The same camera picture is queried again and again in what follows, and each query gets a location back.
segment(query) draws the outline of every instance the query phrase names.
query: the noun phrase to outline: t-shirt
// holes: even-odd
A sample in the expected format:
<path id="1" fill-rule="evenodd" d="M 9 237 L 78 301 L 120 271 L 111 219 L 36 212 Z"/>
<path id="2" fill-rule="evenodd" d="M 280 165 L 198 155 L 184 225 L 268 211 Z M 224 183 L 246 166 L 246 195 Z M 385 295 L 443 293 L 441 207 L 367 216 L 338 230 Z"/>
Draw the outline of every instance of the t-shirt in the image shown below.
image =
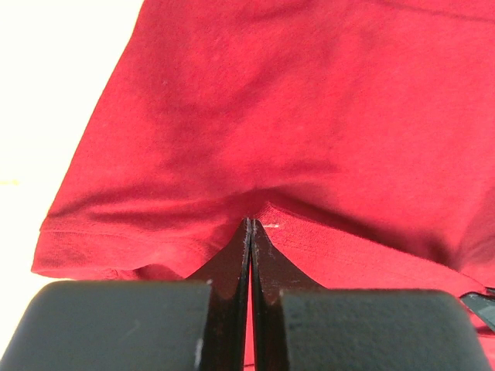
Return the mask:
<path id="1" fill-rule="evenodd" d="M 180 279 L 248 216 L 328 288 L 486 294 L 494 67 L 490 0 L 145 0 L 32 270 Z"/>

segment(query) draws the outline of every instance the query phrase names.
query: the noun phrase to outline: wrinkled fabric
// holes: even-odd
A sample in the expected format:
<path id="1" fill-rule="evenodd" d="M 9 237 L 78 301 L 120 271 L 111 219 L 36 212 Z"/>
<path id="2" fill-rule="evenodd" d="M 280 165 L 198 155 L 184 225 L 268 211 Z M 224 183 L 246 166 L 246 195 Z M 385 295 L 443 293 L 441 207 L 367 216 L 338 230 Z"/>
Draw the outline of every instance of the wrinkled fabric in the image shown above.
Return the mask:
<path id="1" fill-rule="evenodd" d="M 249 216 L 328 288 L 486 293 L 494 67 L 488 0 L 145 0 L 32 271 L 180 279 Z"/>

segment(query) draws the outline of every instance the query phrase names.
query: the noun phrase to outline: white surface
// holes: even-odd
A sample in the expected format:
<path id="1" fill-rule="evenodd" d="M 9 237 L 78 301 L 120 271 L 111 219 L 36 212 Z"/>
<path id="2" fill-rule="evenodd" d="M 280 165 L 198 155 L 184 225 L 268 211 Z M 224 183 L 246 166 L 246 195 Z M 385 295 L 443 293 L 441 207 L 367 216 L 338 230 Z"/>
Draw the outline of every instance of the white surface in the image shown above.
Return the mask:
<path id="1" fill-rule="evenodd" d="M 0 0 L 0 355 L 32 296 L 38 231 L 142 0 Z"/>

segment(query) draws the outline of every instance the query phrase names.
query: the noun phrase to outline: red shirt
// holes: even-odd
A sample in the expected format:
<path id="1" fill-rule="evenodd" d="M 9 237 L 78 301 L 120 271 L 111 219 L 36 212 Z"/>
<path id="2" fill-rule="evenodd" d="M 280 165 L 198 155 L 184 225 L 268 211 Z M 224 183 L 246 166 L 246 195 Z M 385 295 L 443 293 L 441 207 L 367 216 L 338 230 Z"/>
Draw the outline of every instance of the red shirt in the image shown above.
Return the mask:
<path id="1" fill-rule="evenodd" d="M 249 216 L 328 288 L 485 292 L 494 65 L 489 0 L 146 0 L 32 269 L 180 279 Z"/>

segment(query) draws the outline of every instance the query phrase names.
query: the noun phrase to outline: red garment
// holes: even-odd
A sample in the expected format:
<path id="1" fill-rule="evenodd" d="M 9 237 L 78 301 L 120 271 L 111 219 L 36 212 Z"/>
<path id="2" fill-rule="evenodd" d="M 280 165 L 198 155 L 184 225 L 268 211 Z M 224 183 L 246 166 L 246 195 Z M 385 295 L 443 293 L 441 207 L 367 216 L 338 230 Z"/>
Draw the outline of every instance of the red garment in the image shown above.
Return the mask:
<path id="1" fill-rule="evenodd" d="M 146 0 L 32 270 L 181 278 L 250 216 L 329 288 L 484 292 L 494 67 L 490 0 Z"/>

